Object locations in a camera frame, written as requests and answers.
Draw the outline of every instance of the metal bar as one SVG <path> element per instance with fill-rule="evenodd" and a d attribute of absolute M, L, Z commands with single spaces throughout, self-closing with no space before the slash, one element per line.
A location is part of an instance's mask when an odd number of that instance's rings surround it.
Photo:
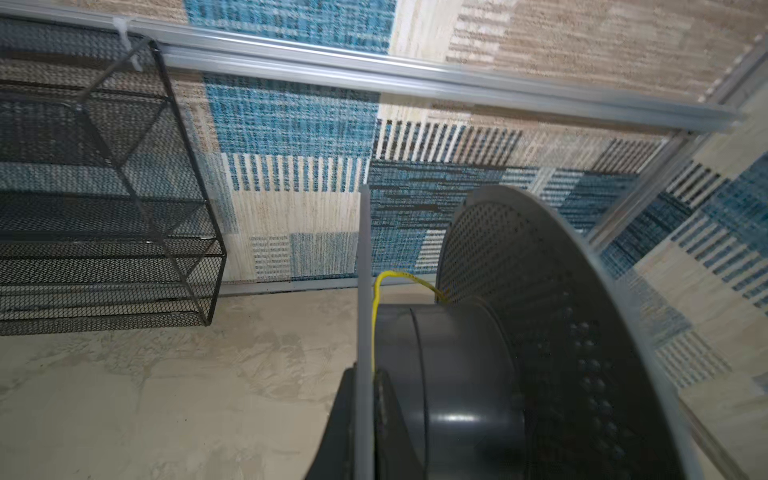
<path fill-rule="evenodd" d="M 764 38 L 744 57 L 731 75 L 712 93 L 709 101 L 723 102 L 730 108 L 739 108 L 768 78 L 768 38 Z M 587 235 L 589 244 L 597 251 L 604 250 L 680 173 L 709 134 L 696 137 L 681 131 L 648 161 L 640 180 L 601 218 Z"/>
<path fill-rule="evenodd" d="M 160 105 L 160 108 L 158 108 L 158 109 L 157 109 L 157 111 L 156 111 L 156 112 L 154 113 L 154 115 L 152 116 L 152 120 L 151 120 L 151 121 L 150 121 L 148 124 L 146 124 L 146 125 L 144 126 L 144 128 L 142 129 L 142 131 L 141 131 L 141 135 L 139 135 L 139 136 L 138 136 L 138 138 L 136 139 L 136 141 L 134 141 L 134 144 L 133 144 L 133 145 L 131 145 L 131 147 L 130 147 L 130 148 L 128 148 L 128 151 L 127 151 L 127 152 L 125 152 L 125 154 L 123 155 L 123 157 L 122 157 L 120 160 L 118 160 L 118 161 L 117 161 L 117 165 L 119 165 L 119 166 L 121 166 L 121 167 L 123 167 L 123 166 L 125 165 L 125 162 L 127 162 L 127 161 L 128 161 L 128 158 L 130 158 L 130 157 L 131 157 L 131 155 L 132 155 L 132 154 L 133 154 L 133 153 L 136 151 L 136 149 L 137 149 L 137 148 L 139 148 L 139 145 L 141 145 L 141 143 L 144 141 L 144 138 L 145 138 L 145 137 L 147 136 L 147 134 L 149 133 L 149 130 L 151 130 L 151 129 L 152 129 L 152 127 L 154 127 L 154 122 L 156 122 L 156 121 L 157 121 L 157 119 L 158 119 L 158 118 L 160 118 L 160 116 L 163 114 L 163 111 L 165 110 L 165 107 L 166 107 L 167 105 L 168 105 L 168 101 L 167 101 L 167 100 L 166 100 L 166 101 L 164 101 L 164 102 L 163 102 L 163 103 Z"/>
<path fill-rule="evenodd" d="M 91 95 L 93 90 L 95 90 L 96 87 L 98 87 L 101 84 L 101 82 L 103 82 L 110 75 L 115 73 L 115 71 L 120 66 L 122 66 L 126 61 L 130 60 L 131 57 L 136 55 L 137 52 L 139 52 L 142 48 L 146 47 L 150 41 L 152 41 L 152 38 L 142 38 L 141 41 L 139 41 L 136 45 L 134 45 L 134 47 L 131 50 L 127 51 L 125 55 L 120 57 L 119 60 L 117 60 L 112 65 L 110 65 L 109 68 L 101 72 L 99 76 L 96 77 L 96 79 L 91 82 L 90 85 L 88 85 L 82 92 L 80 92 L 80 94 L 78 94 L 77 102 L 82 103 L 83 101 L 85 101 L 85 99 L 88 98 L 89 95 Z"/>
<path fill-rule="evenodd" d="M 194 150 L 192 148 L 192 143 L 190 142 L 189 135 L 187 135 L 187 129 L 184 128 L 184 123 L 181 121 L 181 112 L 179 111 L 179 105 L 176 102 L 176 95 L 174 94 L 174 88 L 170 84 L 170 77 L 168 76 L 168 69 L 165 65 L 165 60 L 163 59 L 162 52 L 160 48 L 157 46 L 157 43 L 155 41 L 151 42 L 149 44 L 149 47 L 152 52 L 152 56 L 154 57 L 154 60 L 157 63 L 157 68 L 158 70 L 160 70 L 160 78 L 163 81 L 165 92 L 168 95 L 168 103 L 170 104 L 170 109 L 171 111 L 173 111 L 174 116 L 176 117 L 176 122 L 179 129 L 179 135 L 181 136 L 181 140 L 184 143 L 184 149 L 187 151 L 187 156 L 189 157 L 190 166 L 192 167 L 192 171 L 194 172 L 195 179 L 197 179 L 197 185 L 200 188 L 200 195 L 203 196 L 203 199 L 205 202 L 205 210 L 208 213 L 208 217 L 210 218 L 211 225 L 213 225 L 214 227 L 214 235 L 216 236 L 216 240 L 219 243 L 219 249 L 221 250 L 222 258 L 221 258 L 221 265 L 219 265 L 219 272 L 216 278 L 216 285 L 214 286 L 213 296 L 211 298 L 210 305 L 208 306 L 208 315 L 203 318 L 203 323 L 205 324 L 205 326 L 209 326 L 211 322 L 213 322 L 214 320 L 214 311 L 216 310 L 216 302 L 219 299 L 219 290 L 221 289 L 221 280 L 223 279 L 223 276 L 224 276 L 224 267 L 227 265 L 227 246 L 224 245 L 224 238 L 221 236 L 219 223 L 216 222 L 214 209 L 210 205 L 210 199 L 208 198 L 208 191 L 205 188 L 205 183 L 203 182 L 203 175 L 200 173 L 200 167 L 197 165 L 197 158 L 194 155 Z"/>
<path fill-rule="evenodd" d="M 373 364 L 371 278 L 371 190 L 360 188 L 357 237 L 357 368 L 355 371 L 355 480 L 373 480 Z"/>
<path fill-rule="evenodd" d="M 419 278 L 435 284 L 437 275 L 427 273 L 419 275 Z M 376 280 L 371 277 L 371 285 Z M 406 285 L 412 283 L 406 278 L 391 276 L 385 278 L 382 286 Z M 260 295 L 261 293 L 285 293 L 303 292 L 306 290 L 331 290 L 339 288 L 357 288 L 357 278 L 329 278 L 325 280 L 295 280 L 284 282 L 252 282 L 252 283 L 225 283 L 221 286 L 219 296 Z"/>
<path fill-rule="evenodd" d="M 112 15 L 2 0 L 0 15 L 114 30 Z M 131 32 L 156 40 L 169 67 L 472 102 L 546 114 L 694 131 L 727 129 L 737 111 L 611 88 L 515 78 L 479 69 L 271 40 L 146 18 Z"/>

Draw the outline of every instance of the black wire mesh shelf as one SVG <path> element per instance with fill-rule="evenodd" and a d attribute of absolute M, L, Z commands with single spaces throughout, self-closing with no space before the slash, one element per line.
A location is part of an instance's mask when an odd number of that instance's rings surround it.
<path fill-rule="evenodd" d="M 227 252 L 155 43 L 0 17 L 0 335 L 210 325 Z"/>

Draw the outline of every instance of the aluminum rail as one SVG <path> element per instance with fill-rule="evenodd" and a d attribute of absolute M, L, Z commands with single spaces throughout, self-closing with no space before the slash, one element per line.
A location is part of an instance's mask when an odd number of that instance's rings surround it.
<path fill-rule="evenodd" d="M 20 0 L 1 0 L 0 15 L 114 30 L 113 15 Z M 516 78 L 460 65 L 272 40 L 146 18 L 132 18 L 128 30 L 156 40 L 172 68 L 699 132 L 723 131 L 740 119 L 737 110 L 721 105 Z"/>
<path fill-rule="evenodd" d="M 739 108 L 768 81 L 768 37 L 764 37 L 712 93 L 709 101 Z M 619 199 L 587 234 L 589 244 L 601 252 L 653 202 L 686 163 L 702 148 L 709 134 L 678 131 L 650 159 L 632 191 Z"/>

